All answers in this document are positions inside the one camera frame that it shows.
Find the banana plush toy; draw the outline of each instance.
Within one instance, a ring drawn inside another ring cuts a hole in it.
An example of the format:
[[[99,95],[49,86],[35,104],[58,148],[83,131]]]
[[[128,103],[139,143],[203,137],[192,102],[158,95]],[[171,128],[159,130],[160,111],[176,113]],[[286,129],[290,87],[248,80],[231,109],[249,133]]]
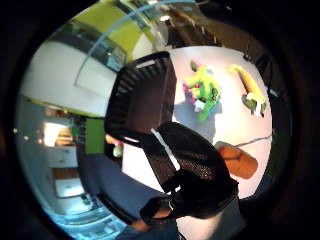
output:
[[[228,66],[228,72],[238,73],[246,91],[247,95],[244,99],[244,104],[253,111],[255,115],[264,116],[263,112],[267,107],[266,99],[262,95],[260,88],[258,87],[252,76],[244,70],[241,66],[231,64]]]

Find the desk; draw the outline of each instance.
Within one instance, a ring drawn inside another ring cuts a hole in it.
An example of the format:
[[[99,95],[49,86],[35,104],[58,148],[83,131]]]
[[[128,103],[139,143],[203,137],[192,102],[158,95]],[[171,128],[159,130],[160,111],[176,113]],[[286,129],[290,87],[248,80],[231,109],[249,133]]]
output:
[[[243,53],[220,47],[186,47],[170,50],[177,77],[177,86],[172,121],[197,131],[215,147],[225,144],[239,145],[258,161],[258,169],[249,179],[231,175],[239,182],[239,198],[253,195],[262,179],[271,149],[272,116],[266,87],[256,67],[243,59]],[[213,71],[221,86],[220,103],[204,123],[198,123],[194,107],[185,99],[183,79],[192,76],[189,67],[192,58],[198,58]],[[246,90],[237,74],[226,71],[229,64],[238,64],[256,80],[266,101],[264,118],[251,115],[242,103]],[[142,149],[124,145],[122,171],[137,181],[162,191]]]

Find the black frame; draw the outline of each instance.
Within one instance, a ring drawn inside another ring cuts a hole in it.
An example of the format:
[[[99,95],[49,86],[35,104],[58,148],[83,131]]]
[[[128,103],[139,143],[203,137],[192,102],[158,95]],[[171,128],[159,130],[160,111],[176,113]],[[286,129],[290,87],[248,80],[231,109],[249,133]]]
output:
[[[18,87],[32,54],[54,30],[93,3],[89,0],[30,0],[2,5],[0,182],[2,196],[5,196],[1,199],[6,219],[3,234],[7,239],[68,239],[42,211],[26,184],[11,129]],[[238,7],[242,17],[250,15],[250,19],[255,20],[251,24],[253,32],[257,33],[255,35],[266,40],[272,46],[269,49],[277,53],[282,70],[290,79],[287,86],[295,107],[292,112],[294,129],[290,162],[282,181],[273,194],[242,206],[247,209],[250,220],[246,230],[235,238],[317,236],[317,221],[311,220],[312,217],[318,218],[316,197],[320,195],[319,147],[316,144],[320,136],[320,114],[316,111],[320,102],[320,86],[319,70],[315,67],[319,41],[313,35],[316,27],[313,23],[318,22],[317,8],[308,1],[276,0],[243,0]]]

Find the cabinet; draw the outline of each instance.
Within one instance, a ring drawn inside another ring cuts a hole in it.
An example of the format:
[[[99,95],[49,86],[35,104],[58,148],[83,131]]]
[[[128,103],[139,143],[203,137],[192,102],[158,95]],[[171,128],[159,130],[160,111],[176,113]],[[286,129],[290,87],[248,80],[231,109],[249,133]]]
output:
[[[73,168],[78,166],[75,146],[47,147],[46,158],[51,168]]]

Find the toy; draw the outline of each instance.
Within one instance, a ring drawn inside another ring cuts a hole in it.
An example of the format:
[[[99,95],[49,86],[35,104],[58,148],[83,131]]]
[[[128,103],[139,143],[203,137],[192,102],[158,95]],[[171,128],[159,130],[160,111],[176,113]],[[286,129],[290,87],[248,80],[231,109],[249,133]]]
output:
[[[191,60],[192,77],[185,78],[183,90],[189,94],[189,102],[195,106],[199,122],[204,122],[220,99],[220,87],[212,72],[199,60]]]
[[[238,73],[246,91],[247,95],[244,97],[244,104],[256,115],[264,116],[264,111],[267,107],[266,99],[262,95],[257,83],[252,76],[245,71],[241,66],[231,64],[228,66],[228,71],[231,73]]]
[[[105,136],[106,138],[106,142],[108,144],[113,144],[114,145],[114,148],[113,148],[113,151],[112,151],[112,155],[114,157],[122,157],[122,153],[123,153],[123,143],[120,142],[119,140],[111,137],[110,135],[106,134]]]

